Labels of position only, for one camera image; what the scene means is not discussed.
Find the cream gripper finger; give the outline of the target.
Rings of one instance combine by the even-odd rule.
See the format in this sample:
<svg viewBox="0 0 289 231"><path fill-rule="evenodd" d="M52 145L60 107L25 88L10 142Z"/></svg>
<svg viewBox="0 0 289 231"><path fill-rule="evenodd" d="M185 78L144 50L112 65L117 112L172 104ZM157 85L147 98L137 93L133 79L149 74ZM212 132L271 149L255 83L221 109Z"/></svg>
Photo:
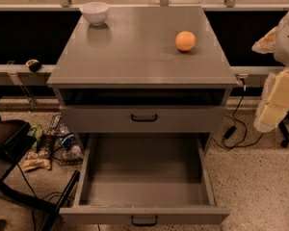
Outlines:
<svg viewBox="0 0 289 231"><path fill-rule="evenodd" d="M289 112L289 66L278 74L270 73L264 83L254 128L261 133L276 129Z"/></svg>
<svg viewBox="0 0 289 231"><path fill-rule="evenodd" d="M275 49L276 27L271 29L264 37L258 40L251 48L259 54L273 53Z"/></svg>

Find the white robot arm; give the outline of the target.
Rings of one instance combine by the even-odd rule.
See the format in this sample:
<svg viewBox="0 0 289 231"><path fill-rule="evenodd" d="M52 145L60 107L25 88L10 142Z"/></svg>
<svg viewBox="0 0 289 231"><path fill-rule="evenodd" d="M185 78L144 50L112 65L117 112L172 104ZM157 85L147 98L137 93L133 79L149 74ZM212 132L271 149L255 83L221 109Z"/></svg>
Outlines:
<svg viewBox="0 0 289 231"><path fill-rule="evenodd" d="M274 59L285 65L278 74L268 75L256 110L253 126L267 133L277 128L289 112L289 12L251 50L273 53Z"/></svg>

